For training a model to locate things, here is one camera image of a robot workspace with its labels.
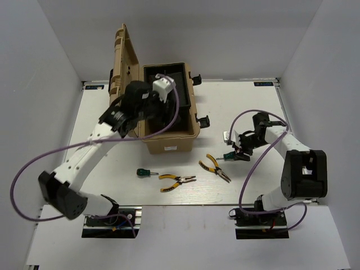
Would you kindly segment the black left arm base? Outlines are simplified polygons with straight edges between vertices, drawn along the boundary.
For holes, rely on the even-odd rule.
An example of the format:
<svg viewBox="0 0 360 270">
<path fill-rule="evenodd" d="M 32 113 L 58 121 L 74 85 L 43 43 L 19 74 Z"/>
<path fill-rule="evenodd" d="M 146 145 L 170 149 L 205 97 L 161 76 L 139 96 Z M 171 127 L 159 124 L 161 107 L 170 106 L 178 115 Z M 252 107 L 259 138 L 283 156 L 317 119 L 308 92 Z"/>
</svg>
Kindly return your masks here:
<svg viewBox="0 0 360 270">
<path fill-rule="evenodd" d="M 124 206 L 110 218 L 85 217 L 84 239 L 135 239 L 141 226 L 142 207 Z"/>
</svg>

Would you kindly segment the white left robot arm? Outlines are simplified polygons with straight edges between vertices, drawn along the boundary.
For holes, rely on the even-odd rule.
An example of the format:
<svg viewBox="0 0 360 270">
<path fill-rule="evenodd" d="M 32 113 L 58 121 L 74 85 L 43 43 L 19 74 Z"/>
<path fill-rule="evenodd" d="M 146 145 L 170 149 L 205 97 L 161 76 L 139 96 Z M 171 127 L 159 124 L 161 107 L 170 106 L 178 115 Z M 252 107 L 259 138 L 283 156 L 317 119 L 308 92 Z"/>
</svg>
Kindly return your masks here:
<svg viewBox="0 0 360 270">
<path fill-rule="evenodd" d="M 179 96 L 171 77 L 158 74 L 152 85 L 139 80 L 130 82 L 74 154 L 53 172 L 40 174 L 38 181 L 45 201 L 68 220 L 87 215 L 114 224 L 119 218 L 118 203 L 106 195 L 81 191 L 83 183 L 115 145 L 130 140 L 127 134 L 138 122 L 159 119 L 165 131 L 174 124 L 178 110 Z"/>
</svg>

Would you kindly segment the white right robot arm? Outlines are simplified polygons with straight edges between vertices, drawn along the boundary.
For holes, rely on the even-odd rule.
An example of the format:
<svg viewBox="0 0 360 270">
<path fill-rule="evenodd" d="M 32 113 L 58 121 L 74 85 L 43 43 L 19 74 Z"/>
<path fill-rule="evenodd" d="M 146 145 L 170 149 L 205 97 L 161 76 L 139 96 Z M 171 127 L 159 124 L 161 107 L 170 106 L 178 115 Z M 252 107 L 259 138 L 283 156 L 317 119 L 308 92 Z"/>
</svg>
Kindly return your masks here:
<svg viewBox="0 0 360 270">
<path fill-rule="evenodd" d="M 252 109 L 254 129 L 250 135 L 235 132 L 234 127 L 223 133 L 223 140 L 235 151 L 235 160 L 248 161 L 255 149 L 266 147 L 245 178 L 247 186 L 255 169 L 271 149 L 283 158 L 280 184 L 274 190 L 259 196 L 252 211 L 260 224 L 269 223 L 275 216 L 296 204 L 324 198 L 328 193 L 327 155 L 301 143 L 291 132 L 287 122 L 274 113 Z"/>
</svg>

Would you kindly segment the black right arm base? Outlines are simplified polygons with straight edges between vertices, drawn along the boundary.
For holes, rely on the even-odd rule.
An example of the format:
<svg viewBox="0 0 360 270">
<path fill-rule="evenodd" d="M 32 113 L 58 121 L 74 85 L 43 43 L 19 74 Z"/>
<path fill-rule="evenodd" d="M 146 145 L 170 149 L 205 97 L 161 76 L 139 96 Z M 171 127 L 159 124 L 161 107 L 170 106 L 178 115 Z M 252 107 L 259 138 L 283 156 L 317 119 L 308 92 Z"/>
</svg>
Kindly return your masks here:
<svg viewBox="0 0 360 270">
<path fill-rule="evenodd" d="M 249 215 L 239 208 L 228 213 L 235 221 L 237 240 L 288 239 L 287 220 L 283 212 L 265 215 Z"/>
</svg>

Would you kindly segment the tan plastic toolbox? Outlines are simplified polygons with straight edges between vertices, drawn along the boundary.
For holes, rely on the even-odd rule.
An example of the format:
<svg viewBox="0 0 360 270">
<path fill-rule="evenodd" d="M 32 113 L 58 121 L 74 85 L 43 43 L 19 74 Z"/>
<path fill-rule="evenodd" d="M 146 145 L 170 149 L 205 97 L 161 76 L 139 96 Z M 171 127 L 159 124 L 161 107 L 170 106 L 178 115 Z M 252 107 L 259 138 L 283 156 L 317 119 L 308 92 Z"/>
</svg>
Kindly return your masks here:
<svg viewBox="0 0 360 270">
<path fill-rule="evenodd" d="M 144 81 L 143 67 L 145 66 L 138 61 L 125 24 L 115 34 L 114 51 L 114 68 L 110 71 L 109 81 L 111 102 L 125 92 L 126 85 L 132 80 Z M 197 117 L 194 86 L 201 84 L 201 76 L 192 77 L 191 68 L 187 63 L 185 63 L 185 69 L 191 107 L 186 111 L 179 110 L 178 118 L 171 128 L 143 141 L 150 154 L 191 151 L 194 140 L 200 134 L 200 129 L 210 126 L 208 116 Z"/>
</svg>

